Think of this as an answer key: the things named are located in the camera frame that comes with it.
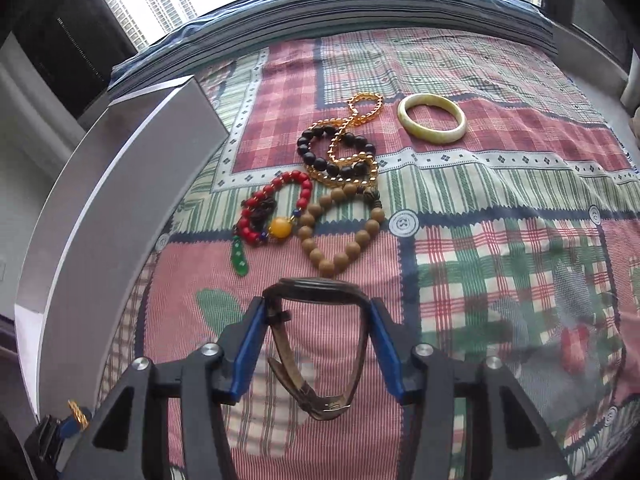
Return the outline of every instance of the silver screw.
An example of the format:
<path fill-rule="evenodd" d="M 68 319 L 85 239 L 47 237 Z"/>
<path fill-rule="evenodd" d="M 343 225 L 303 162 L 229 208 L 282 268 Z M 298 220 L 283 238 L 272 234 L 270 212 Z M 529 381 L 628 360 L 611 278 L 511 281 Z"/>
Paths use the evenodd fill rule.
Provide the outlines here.
<path fill-rule="evenodd" d="M 429 357 L 433 354 L 433 346 L 427 343 L 420 343 L 419 345 L 416 345 L 414 350 L 420 357 Z"/>
<path fill-rule="evenodd" d="M 144 370 L 149 366 L 149 359 L 147 359 L 146 357 L 139 357 L 131 363 L 131 366 L 133 366 L 138 371 Z"/>
<path fill-rule="evenodd" d="M 500 358 L 496 357 L 495 355 L 489 356 L 484 360 L 484 362 L 489 368 L 491 368 L 491 370 L 502 368 L 502 361 L 500 361 Z"/>
<path fill-rule="evenodd" d="M 212 355 L 216 355 L 220 352 L 220 347 L 215 343 L 205 343 L 200 347 L 200 352 L 206 356 L 211 357 Z"/>

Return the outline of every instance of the yellow-green bangle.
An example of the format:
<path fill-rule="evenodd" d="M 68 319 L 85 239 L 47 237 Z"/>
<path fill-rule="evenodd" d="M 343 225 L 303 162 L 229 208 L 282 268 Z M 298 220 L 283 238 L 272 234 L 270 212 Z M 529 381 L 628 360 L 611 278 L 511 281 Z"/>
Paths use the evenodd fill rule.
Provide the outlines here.
<path fill-rule="evenodd" d="M 453 130 L 434 130 L 420 126 L 412 120 L 406 113 L 407 110 L 417 105 L 437 106 L 449 112 L 458 122 L 458 126 Z M 456 142 L 466 133 L 466 116 L 460 107 L 453 101 L 449 101 L 440 95 L 435 94 L 413 94 L 405 97 L 398 105 L 398 119 L 407 133 L 419 139 L 432 142 L 433 144 L 449 144 Z"/>

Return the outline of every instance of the patchwork bedspread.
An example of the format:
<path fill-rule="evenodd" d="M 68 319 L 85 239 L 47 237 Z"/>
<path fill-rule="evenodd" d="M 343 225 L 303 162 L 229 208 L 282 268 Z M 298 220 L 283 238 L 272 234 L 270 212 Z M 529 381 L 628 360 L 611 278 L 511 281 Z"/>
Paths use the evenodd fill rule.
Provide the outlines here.
<path fill-rule="evenodd" d="M 544 54 L 468 32 L 374 30 L 276 44 L 198 78 L 230 135 L 136 282 L 101 399 L 133 358 L 183 358 L 280 277 L 317 275 L 292 237 L 246 248 L 250 271 L 237 276 L 232 228 L 242 200 L 301 169 L 303 129 L 347 115 L 350 96 L 373 91 L 384 96 L 383 111 L 356 132 L 377 147 L 389 220 L 341 278 L 381 296 L 416 339 L 463 360 L 499 355 L 579 476 L 626 442 L 640 416 L 639 176 L 601 115 Z M 457 102 L 466 136 L 449 146 L 409 136 L 396 107 L 414 92 Z M 441 110 L 411 114 L 440 129 L 454 124 Z M 314 199 L 324 193 L 316 185 Z M 297 195 L 296 186 L 281 190 L 276 213 L 288 214 Z M 366 219 L 360 203 L 332 210 L 316 229 L 318 246 L 341 251 Z M 355 308 L 291 311 L 303 375 L 322 394 L 341 391 Z M 270 355 L 268 336 L 249 392 L 225 412 L 240 478 L 395 478 L 403 412 L 371 348 L 351 409 L 332 422 L 295 405 L 268 369 Z M 452 478 L 463 472 L 463 402 L 456 408 Z M 179 470 L 177 404 L 170 453 Z"/>

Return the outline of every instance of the white wall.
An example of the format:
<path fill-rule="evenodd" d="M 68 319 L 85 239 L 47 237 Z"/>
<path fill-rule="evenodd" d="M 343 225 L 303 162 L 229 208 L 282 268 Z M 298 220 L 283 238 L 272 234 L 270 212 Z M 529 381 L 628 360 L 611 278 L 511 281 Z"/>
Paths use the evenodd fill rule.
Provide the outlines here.
<path fill-rule="evenodd" d="M 53 186 L 49 178 L 0 130 L 0 314 L 14 318 L 14 300 L 31 233 Z"/>

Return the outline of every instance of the brown bead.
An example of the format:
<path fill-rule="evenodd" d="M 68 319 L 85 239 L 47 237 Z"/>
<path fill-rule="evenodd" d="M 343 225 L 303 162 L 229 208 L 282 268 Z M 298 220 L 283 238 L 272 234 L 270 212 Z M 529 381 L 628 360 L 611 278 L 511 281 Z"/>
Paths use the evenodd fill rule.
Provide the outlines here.
<path fill-rule="evenodd" d="M 320 262 L 324 260 L 324 254 L 322 254 L 322 251 L 320 249 L 315 248 L 309 253 L 309 259 L 311 260 L 311 263 L 313 263 L 317 267 L 318 265 L 320 265 Z"/>
<path fill-rule="evenodd" d="M 318 270 L 320 275 L 325 278 L 330 278 L 335 274 L 335 266 L 331 260 L 324 259 L 318 264 Z"/>
<path fill-rule="evenodd" d="M 371 214 L 369 215 L 372 219 L 374 219 L 379 224 L 385 221 L 385 210 L 381 207 L 375 207 L 371 210 Z"/>
<path fill-rule="evenodd" d="M 334 200 L 331 198 L 331 195 L 322 195 L 318 199 L 318 202 L 324 209 L 329 209 L 333 205 Z"/>
<path fill-rule="evenodd" d="M 350 260 L 347 253 L 337 253 L 334 256 L 334 266 L 336 272 L 342 272 L 349 266 Z"/>
<path fill-rule="evenodd" d="M 306 225 L 309 227 L 313 227 L 314 225 L 316 225 L 316 219 L 314 218 L 314 216 L 310 213 L 304 213 L 301 217 L 300 217 L 300 223 L 302 225 Z"/>
<path fill-rule="evenodd" d="M 337 202 L 337 203 L 344 202 L 345 200 L 347 200 L 347 196 L 345 195 L 344 191 L 340 187 L 337 187 L 331 190 L 331 198 L 332 200 L 334 200 L 334 202 Z"/>
<path fill-rule="evenodd" d="M 302 250 L 305 251 L 306 254 L 309 254 L 316 248 L 316 243 L 313 238 L 306 238 L 302 240 Z"/>
<path fill-rule="evenodd" d="M 307 225 L 303 225 L 300 229 L 298 229 L 298 238 L 300 238 L 301 240 L 311 238 L 313 235 L 314 230 Z"/>
<path fill-rule="evenodd" d="M 344 252 L 347 253 L 347 256 L 352 261 L 360 256 L 360 250 L 360 246 L 356 242 L 349 242 L 344 248 Z"/>
<path fill-rule="evenodd" d="M 371 237 L 374 237 L 380 232 L 380 224 L 375 220 L 367 220 L 366 224 L 364 224 L 364 229 Z"/>
<path fill-rule="evenodd" d="M 356 233 L 356 243 L 361 247 L 361 248 L 365 248 L 367 245 L 369 245 L 369 242 L 371 241 L 371 236 L 369 235 L 369 233 L 367 233 L 365 230 L 362 231 L 358 231 Z"/>
<path fill-rule="evenodd" d="M 310 204 L 307 206 L 306 212 L 312 214 L 314 218 L 318 218 L 319 216 L 322 216 L 324 209 L 322 209 L 320 204 Z"/>
<path fill-rule="evenodd" d="M 351 182 L 348 182 L 347 184 L 344 185 L 342 190 L 344 191 L 344 194 L 346 196 L 353 196 L 356 194 L 356 191 L 358 190 L 358 186 L 356 186 L 355 184 L 352 184 Z"/>

